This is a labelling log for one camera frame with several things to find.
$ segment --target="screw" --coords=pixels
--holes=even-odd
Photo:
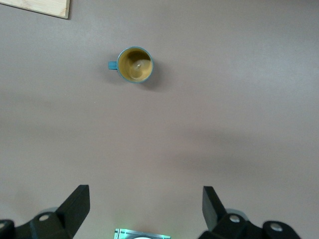
[[[44,215],[42,215],[42,216],[39,218],[39,221],[40,221],[40,222],[43,222],[43,221],[47,220],[48,218],[49,218],[49,215],[48,215],[48,214],[44,214]]]
[[[238,222],[240,222],[239,217],[236,216],[236,215],[231,215],[231,216],[229,217],[229,219],[230,219],[233,223],[238,223]]]
[[[271,223],[270,227],[272,230],[277,231],[277,232],[283,231],[283,228],[278,223]]]

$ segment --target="wooden board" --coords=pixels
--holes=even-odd
[[[0,3],[51,16],[69,17],[70,0],[0,0]]]

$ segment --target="black robot arm part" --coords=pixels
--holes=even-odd
[[[89,186],[80,185],[55,212],[41,213],[19,227],[0,220],[0,239],[72,239],[89,211]]]
[[[239,214],[227,213],[213,187],[203,188],[202,209],[208,231],[199,239],[301,239],[285,223],[268,221],[259,228]]]
[[[199,239],[301,239],[287,224],[269,221],[259,228],[227,213],[212,187],[203,189],[202,209],[208,231]],[[40,213],[19,227],[0,220],[0,239],[72,239],[89,211],[89,186],[80,185],[55,212]]]

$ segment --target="teal mug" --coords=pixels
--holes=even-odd
[[[146,81],[153,72],[153,59],[143,48],[132,46],[122,51],[117,61],[109,62],[110,70],[117,70],[119,74],[131,83]]]

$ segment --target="table surface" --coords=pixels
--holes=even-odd
[[[251,222],[319,228],[317,0],[90,1],[69,20],[0,5],[0,218],[89,184],[76,239],[196,239],[202,187]],[[141,46],[143,84],[107,63]]]

